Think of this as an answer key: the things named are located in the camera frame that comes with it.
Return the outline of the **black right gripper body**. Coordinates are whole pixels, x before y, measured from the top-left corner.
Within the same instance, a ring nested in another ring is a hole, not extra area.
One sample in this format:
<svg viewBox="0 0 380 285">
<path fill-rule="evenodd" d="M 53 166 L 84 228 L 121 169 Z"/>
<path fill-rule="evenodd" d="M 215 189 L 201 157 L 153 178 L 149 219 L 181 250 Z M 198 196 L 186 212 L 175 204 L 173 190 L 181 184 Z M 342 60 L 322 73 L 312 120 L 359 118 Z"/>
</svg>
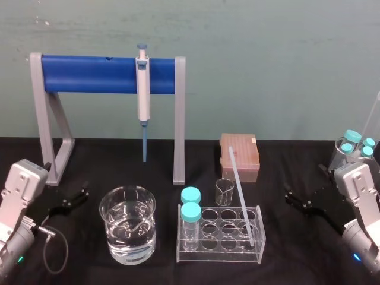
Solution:
<svg viewBox="0 0 380 285">
<path fill-rule="evenodd" d="M 339 235 L 346 224 L 346 202 L 334 185 L 322 186 L 311 194 L 315 215 L 321 216 Z"/>
</svg>

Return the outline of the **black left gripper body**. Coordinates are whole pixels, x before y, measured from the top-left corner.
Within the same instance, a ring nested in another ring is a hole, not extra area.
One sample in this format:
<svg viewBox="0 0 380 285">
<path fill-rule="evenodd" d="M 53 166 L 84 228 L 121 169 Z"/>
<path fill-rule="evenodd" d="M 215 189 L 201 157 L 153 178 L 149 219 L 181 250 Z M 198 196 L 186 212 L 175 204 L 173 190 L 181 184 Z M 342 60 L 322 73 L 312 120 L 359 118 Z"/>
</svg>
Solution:
<svg viewBox="0 0 380 285">
<path fill-rule="evenodd" d="M 58 187 L 45 186 L 42 193 L 31 205 L 31 218 L 35 228 L 43 226 L 51 217 L 67 216 L 71 212 L 71 202 Z"/>
</svg>

